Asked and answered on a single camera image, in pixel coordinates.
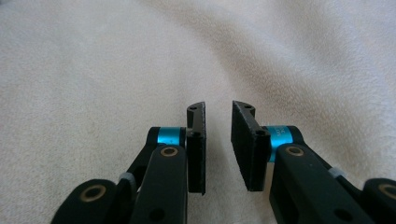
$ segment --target white fabric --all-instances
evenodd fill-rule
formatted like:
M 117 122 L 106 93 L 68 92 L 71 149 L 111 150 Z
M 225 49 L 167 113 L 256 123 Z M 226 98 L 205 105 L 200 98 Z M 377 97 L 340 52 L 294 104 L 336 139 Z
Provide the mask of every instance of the white fabric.
M 200 101 L 207 194 L 189 194 L 189 223 L 275 222 L 271 181 L 251 193 L 239 173 L 232 100 L 299 127 L 358 188 L 396 179 L 395 52 L 393 0 L 3 0 L 0 222 L 50 222 Z

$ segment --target screw hole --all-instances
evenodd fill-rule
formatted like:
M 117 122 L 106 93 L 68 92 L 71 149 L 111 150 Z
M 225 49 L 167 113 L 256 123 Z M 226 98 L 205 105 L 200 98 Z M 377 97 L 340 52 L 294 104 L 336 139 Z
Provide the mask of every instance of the screw hole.
M 347 222 L 350 222 L 353 219 L 352 215 L 350 215 L 350 213 L 344 209 L 335 209 L 334 213 L 338 218 Z
M 161 208 L 156 208 L 148 216 L 152 221 L 161 221 L 165 218 L 165 212 Z
M 303 156 L 304 152 L 298 147 L 287 147 L 286 151 L 292 156 Z
M 177 154 L 177 148 L 175 147 L 166 147 L 161 150 L 161 155 L 165 157 L 173 157 Z
M 106 187 L 103 185 L 93 185 L 82 191 L 79 198 L 84 203 L 90 203 L 102 198 L 105 195 Z
M 174 153 L 175 152 L 175 150 L 174 149 L 172 149 L 172 148 L 167 148 L 166 150 L 164 150 L 163 151 L 166 155 L 170 155 L 170 154 L 172 154 L 172 153 Z
M 390 197 L 391 199 L 396 200 L 396 186 L 390 184 L 381 184 L 378 186 L 379 190 Z

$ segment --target white towel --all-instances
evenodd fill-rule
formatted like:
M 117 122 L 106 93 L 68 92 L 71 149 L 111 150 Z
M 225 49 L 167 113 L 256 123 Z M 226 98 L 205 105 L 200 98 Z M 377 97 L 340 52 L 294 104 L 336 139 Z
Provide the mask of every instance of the white towel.
M 271 181 L 247 192 L 239 173 L 232 100 L 261 125 L 299 127 L 360 189 L 396 179 L 395 52 L 393 0 L 3 0 L 0 222 L 50 222 L 200 101 L 206 195 L 189 195 L 189 223 L 276 222 Z

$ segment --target black plastic part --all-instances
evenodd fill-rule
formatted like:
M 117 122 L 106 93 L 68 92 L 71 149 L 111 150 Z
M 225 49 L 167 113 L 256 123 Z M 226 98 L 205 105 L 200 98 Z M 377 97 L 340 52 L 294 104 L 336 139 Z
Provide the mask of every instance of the black plastic part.
M 396 181 L 386 178 L 366 181 L 361 206 L 376 223 L 396 223 Z
M 186 128 L 180 127 L 180 138 L 178 140 L 181 147 L 186 148 Z
M 130 182 L 127 179 L 120 180 L 110 210 L 110 214 L 114 217 L 111 223 L 128 223 L 128 218 L 134 210 L 135 195 L 136 192 L 132 192 Z
M 164 156 L 166 147 L 176 148 L 177 154 Z M 152 152 L 129 223 L 186 223 L 186 159 L 180 146 L 159 146 Z
M 346 192 L 355 200 L 355 202 L 360 202 L 361 190 L 353 186 L 345 177 L 339 175 L 335 178 L 338 183 L 346 190 Z
M 292 142 L 293 144 L 298 144 L 298 145 L 305 146 L 305 147 L 309 148 L 309 149 L 312 151 L 312 153 L 314 153 L 315 156 L 318 157 L 318 160 L 319 160 L 320 162 L 322 162 L 323 165 L 324 165 L 328 170 L 332 168 L 332 167 L 330 166 L 329 163 L 327 163 L 325 160 L 323 160 L 314 150 L 312 150 L 312 149 L 306 144 L 306 142 L 304 141 L 304 138 L 303 138 L 303 134 L 300 132 L 300 130 L 299 130 L 296 126 L 286 126 L 286 127 L 288 127 L 288 129 L 289 129 L 289 131 L 290 131 L 290 133 L 291 133 L 291 137 L 292 137 L 292 139 L 293 139 L 293 142 Z
M 142 185 L 143 177 L 145 176 L 149 159 L 151 158 L 152 151 L 157 147 L 157 139 L 160 127 L 152 127 L 148 131 L 148 137 L 145 146 L 139 152 L 136 159 L 128 169 L 128 173 L 134 175 L 136 185 L 139 188 Z
M 99 188 L 86 190 L 95 186 Z M 82 195 L 86 199 L 93 198 L 100 195 L 101 190 L 104 194 L 96 200 L 84 202 L 81 198 Z M 113 223 L 117 219 L 117 214 L 111 209 L 115 197 L 116 185 L 113 182 L 104 179 L 87 181 L 70 193 L 56 212 L 52 223 Z
M 304 154 L 290 154 L 297 147 Z M 276 152 L 270 202 L 278 223 L 374 223 L 311 149 Z
M 205 103 L 187 108 L 186 150 L 189 192 L 205 194 L 206 127 Z
M 252 105 L 233 101 L 231 142 L 245 185 L 249 191 L 261 191 L 267 162 L 271 156 L 270 133 L 254 119 Z

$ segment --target blue ring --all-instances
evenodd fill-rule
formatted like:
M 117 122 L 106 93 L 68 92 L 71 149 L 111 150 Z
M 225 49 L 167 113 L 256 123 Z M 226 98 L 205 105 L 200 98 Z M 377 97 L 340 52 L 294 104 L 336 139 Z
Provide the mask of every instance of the blue ring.
M 180 127 L 161 127 L 157 143 L 180 146 Z
M 271 134 L 271 157 L 269 162 L 275 162 L 276 150 L 280 145 L 292 143 L 293 137 L 287 126 L 266 126 Z

